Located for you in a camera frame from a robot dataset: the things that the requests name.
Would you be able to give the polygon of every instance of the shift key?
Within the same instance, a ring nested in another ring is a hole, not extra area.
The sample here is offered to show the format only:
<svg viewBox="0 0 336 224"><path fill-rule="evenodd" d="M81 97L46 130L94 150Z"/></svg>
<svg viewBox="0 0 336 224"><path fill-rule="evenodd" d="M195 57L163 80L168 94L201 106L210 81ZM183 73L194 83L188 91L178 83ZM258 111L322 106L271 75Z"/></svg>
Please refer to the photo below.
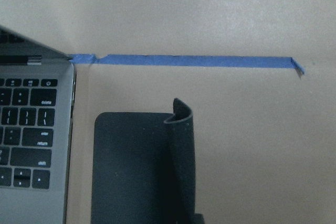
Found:
<svg viewBox="0 0 336 224"><path fill-rule="evenodd" d="M34 148L12 148L10 164L14 166L31 166L49 168L51 150Z"/></svg>
<svg viewBox="0 0 336 224"><path fill-rule="evenodd" d="M30 105L32 106L55 106L56 89L32 89Z"/></svg>

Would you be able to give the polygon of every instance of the blue tape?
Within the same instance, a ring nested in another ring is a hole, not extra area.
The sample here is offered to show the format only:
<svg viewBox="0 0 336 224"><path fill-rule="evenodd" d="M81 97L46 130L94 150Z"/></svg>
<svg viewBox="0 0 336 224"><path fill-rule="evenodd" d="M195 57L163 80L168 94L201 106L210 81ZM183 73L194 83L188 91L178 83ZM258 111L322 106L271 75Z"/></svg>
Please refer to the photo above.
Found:
<svg viewBox="0 0 336 224"><path fill-rule="evenodd" d="M75 64L112 64L142 66L190 66L235 68L292 68L302 74L305 69L292 57L249 56L172 56L172 55L107 55L101 59L95 55L72 55Z"/></svg>

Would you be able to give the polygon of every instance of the black key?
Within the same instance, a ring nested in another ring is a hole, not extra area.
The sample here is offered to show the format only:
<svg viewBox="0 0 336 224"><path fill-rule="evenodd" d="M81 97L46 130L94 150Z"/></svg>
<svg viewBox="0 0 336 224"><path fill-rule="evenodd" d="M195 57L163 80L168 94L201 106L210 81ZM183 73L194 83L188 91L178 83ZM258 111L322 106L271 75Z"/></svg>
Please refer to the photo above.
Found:
<svg viewBox="0 0 336 224"><path fill-rule="evenodd" d="M22 145L52 147L53 129L24 128Z"/></svg>
<svg viewBox="0 0 336 224"><path fill-rule="evenodd" d="M0 147L0 165L7 165L9 157L9 148Z"/></svg>
<svg viewBox="0 0 336 224"><path fill-rule="evenodd" d="M0 167L0 186L11 186L12 169Z"/></svg>
<svg viewBox="0 0 336 224"><path fill-rule="evenodd" d="M14 89L13 91L13 105L27 105L28 104L29 89Z"/></svg>
<svg viewBox="0 0 336 224"><path fill-rule="evenodd" d="M21 136L21 129L18 127L5 128L4 144L19 145Z"/></svg>
<svg viewBox="0 0 336 224"><path fill-rule="evenodd" d="M34 170L32 187L38 189L49 189L50 171Z"/></svg>
<svg viewBox="0 0 336 224"><path fill-rule="evenodd" d="M17 122L17 114L18 114L17 108L3 108L1 124L15 125Z"/></svg>
<svg viewBox="0 0 336 224"><path fill-rule="evenodd" d="M23 86L26 87L37 87L38 86L38 79L24 79L23 80Z"/></svg>
<svg viewBox="0 0 336 224"><path fill-rule="evenodd" d="M11 35L11 34L9 35L8 41L9 41L9 43L21 43L21 42L24 42L24 40L21 39L20 37L17 37L17 36Z"/></svg>
<svg viewBox="0 0 336 224"><path fill-rule="evenodd" d="M11 103L11 96L11 89L0 89L0 105L9 105Z"/></svg>
<svg viewBox="0 0 336 224"><path fill-rule="evenodd" d="M55 106L56 89L32 89L30 105L33 106Z"/></svg>
<svg viewBox="0 0 336 224"><path fill-rule="evenodd" d="M30 169L15 169L14 182L16 187L29 187L30 186Z"/></svg>
<svg viewBox="0 0 336 224"><path fill-rule="evenodd" d="M56 79L43 79L41 81L42 87L56 87L57 86L57 80Z"/></svg>
<svg viewBox="0 0 336 224"><path fill-rule="evenodd" d="M12 148L10 164L15 166L50 167L51 150Z"/></svg>
<svg viewBox="0 0 336 224"><path fill-rule="evenodd" d="M36 109L20 109L20 125L35 125Z"/></svg>
<svg viewBox="0 0 336 224"><path fill-rule="evenodd" d="M2 136L4 134L4 128L0 127L0 143L2 143Z"/></svg>
<svg viewBox="0 0 336 224"><path fill-rule="evenodd" d="M8 36L6 34L0 34L0 44L7 42L8 42Z"/></svg>
<svg viewBox="0 0 336 224"><path fill-rule="evenodd" d="M55 110L54 109L39 109L37 125L38 126L53 126Z"/></svg>
<svg viewBox="0 0 336 224"><path fill-rule="evenodd" d="M7 79L6 86L8 87L19 87L21 86L21 79Z"/></svg>

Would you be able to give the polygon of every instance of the silver laptop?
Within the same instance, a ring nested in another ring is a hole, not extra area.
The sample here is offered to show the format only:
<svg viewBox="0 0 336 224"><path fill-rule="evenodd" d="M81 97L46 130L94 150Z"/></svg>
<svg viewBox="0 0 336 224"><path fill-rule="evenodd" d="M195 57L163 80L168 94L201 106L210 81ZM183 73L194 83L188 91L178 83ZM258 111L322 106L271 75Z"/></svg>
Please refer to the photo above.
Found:
<svg viewBox="0 0 336 224"><path fill-rule="evenodd" d="M0 27L0 223L65 223L75 71Z"/></svg>

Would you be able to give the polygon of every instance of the mouse pad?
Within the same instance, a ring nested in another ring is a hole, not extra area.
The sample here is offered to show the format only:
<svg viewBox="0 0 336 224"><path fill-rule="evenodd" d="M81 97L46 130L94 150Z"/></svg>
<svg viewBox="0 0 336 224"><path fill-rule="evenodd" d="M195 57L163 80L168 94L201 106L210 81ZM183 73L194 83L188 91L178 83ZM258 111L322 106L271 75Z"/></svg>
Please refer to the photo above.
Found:
<svg viewBox="0 0 336 224"><path fill-rule="evenodd" d="M193 115L179 99L173 107L173 114L106 112L97 117L92 224L198 223Z"/></svg>

